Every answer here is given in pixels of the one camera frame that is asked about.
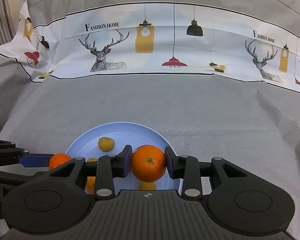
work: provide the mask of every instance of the silver screw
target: silver screw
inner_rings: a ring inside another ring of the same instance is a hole
[[[200,191],[195,189],[195,188],[190,188],[190,189],[187,189],[185,191],[185,194],[188,196],[188,197],[197,197],[200,195]]]
[[[112,194],[112,190],[108,188],[101,188],[97,190],[97,195],[100,197],[108,197]]]

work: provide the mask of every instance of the blue plate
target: blue plate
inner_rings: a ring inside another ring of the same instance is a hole
[[[99,149],[98,141],[101,137],[110,137],[115,141],[114,149],[110,152],[103,152]],[[158,147],[162,151],[171,144],[159,133],[149,127],[132,122],[111,122],[99,125],[85,132],[66,151],[66,154],[74,157],[99,158],[108,154],[119,154],[127,145],[132,146],[133,152],[140,146],[150,144]],[[120,189],[138,189],[138,180],[131,171],[127,177],[115,178],[114,189],[116,194]],[[168,172],[155,182],[157,190],[175,189],[181,187],[181,179],[170,179]]]

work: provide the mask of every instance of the deer body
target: deer body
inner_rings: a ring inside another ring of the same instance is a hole
[[[279,76],[272,75],[272,74],[267,73],[266,71],[263,70],[263,67],[265,65],[267,65],[267,61],[273,59],[275,57],[275,55],[277,55],[278,50],[276,51],[276,53],[274,53],[274,49],[273,49],[273,46],[272,46],[271,55],[269,56],[269,51],[268,51],[267,56],[264,57],[263,60],[260,62],[258,60],[258,55],[256,55],[256,47],[254,48],[253,51],[251,51],[251,44],[254,41],[255,40],[251,41],[248,45],[247,45],[247,41],[246,41],[245,42],[245,47],[246,47],[247,52],[253,57],[252,61],[256,65],[257,69],[260,71],[262,78],[282,83],[282,79]]]
[[[96,62],[93,64],[90,72],[95,72],[95,71],[99,71],[99,70],[118,69],[120,66],[122,66],[124,64],[123,62],[110,63],[110,62],[106,61],[106,55],[111,52],[110,47],[113,46],[113,45],[116,45],[120,42],[123,42],[124,40],[126,40],[129,37],[129,34],[130,34],[130,32],[128,32],[127,36],[125,38],[123,38],[123,35],[117,29],[115,29],[115,30],[120,34],[120,39],[117,40],[116,42],[114,42],[114,40],[112,39],[112,42],[109,43],[108,45],[105,45],[102,50],[97,49],[97,47],[95,46],[96,41],[93,42],[93,46],[91,46],[91,44],[88,43],[88,38],[89,38],[90,33],[88,34],[88,36],[84,40],[85,44],[79,39],[81,44],[86,49],[89,49],[91,54],[93,54],[97,57]]]

